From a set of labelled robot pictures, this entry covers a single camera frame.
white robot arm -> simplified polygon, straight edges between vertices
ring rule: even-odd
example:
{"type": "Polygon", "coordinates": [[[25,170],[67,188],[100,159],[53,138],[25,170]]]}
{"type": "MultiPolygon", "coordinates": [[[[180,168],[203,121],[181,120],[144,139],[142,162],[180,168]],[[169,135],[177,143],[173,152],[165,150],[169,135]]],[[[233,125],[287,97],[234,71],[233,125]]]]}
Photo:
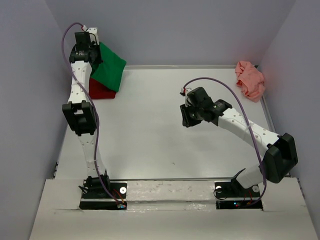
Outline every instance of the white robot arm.
{"type": "MultiPolygon", "coordinates": [[[[211,122],[226,129],[249,145],[254,146],[249,127],[239,112],[224,100],[213,102],[202,87],[186,89],[181,93],[185,96],[185,104],[180,106],[182,125],[195,126],[202,121],[211,122]]],[[[279,183],[298,163],[294,138],[285,133],[279,135],[249,121],[257,148],[263,156],[263,167],[266,179],[279,183]]],[[[230,188],[234,191],[248,189],[263,182],[260,165],[245,168],[231,180],[230,188]]]]}
{"type": "Polygon", "coordinates": [[[88,181],[92,182],[94,179],[98,179],[99,173],[99,175],[104,178],[104,182],[108,187],[110,183],[107,171],[101,161],[99,148],[96,146],[97,116],[88,96],[84,92],[84,89],[87,93],[89,92],[92,65],[102,62],[98,29],[96,27],[91,27],[89,29],[84,29],[83,32],[76,32],[75,40],[76,44],[71,51],[69,61],[76,79],[72,77],[70,97],[68,103],[62,106],[62,111],[71,130],[77,134],[82,145],[88,181]]]}

green cloth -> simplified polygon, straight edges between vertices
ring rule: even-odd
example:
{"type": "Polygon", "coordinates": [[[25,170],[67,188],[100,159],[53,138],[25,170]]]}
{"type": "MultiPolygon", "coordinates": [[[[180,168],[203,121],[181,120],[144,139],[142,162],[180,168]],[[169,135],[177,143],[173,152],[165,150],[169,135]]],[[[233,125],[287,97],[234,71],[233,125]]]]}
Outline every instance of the green cloth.
{"type": "Polygon", "coordinates": [[[99,43],[102,63],[92,66],[91,78],[115,92],[119,91],[122,73],[127,62],[102,42],[99,43]]]}

pink cloth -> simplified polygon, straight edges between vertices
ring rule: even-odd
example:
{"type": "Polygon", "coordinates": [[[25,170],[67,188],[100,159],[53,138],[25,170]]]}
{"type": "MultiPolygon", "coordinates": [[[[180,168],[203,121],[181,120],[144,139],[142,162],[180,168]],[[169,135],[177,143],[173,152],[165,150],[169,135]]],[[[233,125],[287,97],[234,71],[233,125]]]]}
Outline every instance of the pink cloth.
{"type": "Polygon", "coordinates": [[[240,61],[235,67],[236,85],[242,88],[241,92],[251,101],[259,102],[265,91],[264,76],[249,61],[240,61]]]}

white platform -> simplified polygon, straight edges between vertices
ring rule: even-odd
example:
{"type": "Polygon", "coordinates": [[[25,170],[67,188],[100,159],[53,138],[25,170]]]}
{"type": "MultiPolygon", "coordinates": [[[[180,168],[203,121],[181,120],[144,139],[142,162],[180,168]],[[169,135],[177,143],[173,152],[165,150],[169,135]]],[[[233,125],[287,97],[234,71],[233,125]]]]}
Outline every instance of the white platform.
{"type": "MultiPolygon", "coordinates": [[[[241,139],[212,123],[185,128],[181,87],[197,77],[228,84],[239,96],[248,117],[268,129],[260,102],[243,97],[234,69],[127,69],[115,99],[95,100],[100,116],[99,149],[111,179],[173,179],[232,177],[258,162],[241,139]]],[[[240,112],[231,93],[218,83],[201,80],[213,101],[223,99],[240,112]]],[[[69,128],[56,179],[85,179],[81,145],[69,128]]]]}
{"type": "Polygon", "coordinates": [[[264,211],[216,210],[214,201],[201,207],[150,203],[128,205],[126,211],[80,210],[81,191],[77,186],[82,182],[46,181],[30,240],[317,239],[295,178],[268,184],[264,211]]]}

white wall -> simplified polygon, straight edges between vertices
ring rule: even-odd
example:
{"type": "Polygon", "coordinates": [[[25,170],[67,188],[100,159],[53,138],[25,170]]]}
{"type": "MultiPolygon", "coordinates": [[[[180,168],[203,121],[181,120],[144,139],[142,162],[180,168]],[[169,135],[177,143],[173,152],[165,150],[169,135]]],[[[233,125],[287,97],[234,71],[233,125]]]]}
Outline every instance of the white wall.
{"type": "Polygon", "coordinates": [[[0,239],[27,240],[66,121],[62,33],[43,0],[0,8],[0,239]]]}
{"type": "Polygon", "coordinates": [[[297,0],[260,65],[278,133],[295,137],[300,178],[320,236],[320,1],[297,0]]]}
{"type": "Polygon", "coordinates": [[[73,22],[98,27],[129,65],[235,65],[260,63],[295,0],[46,2],[62,30],[73,22]]]}

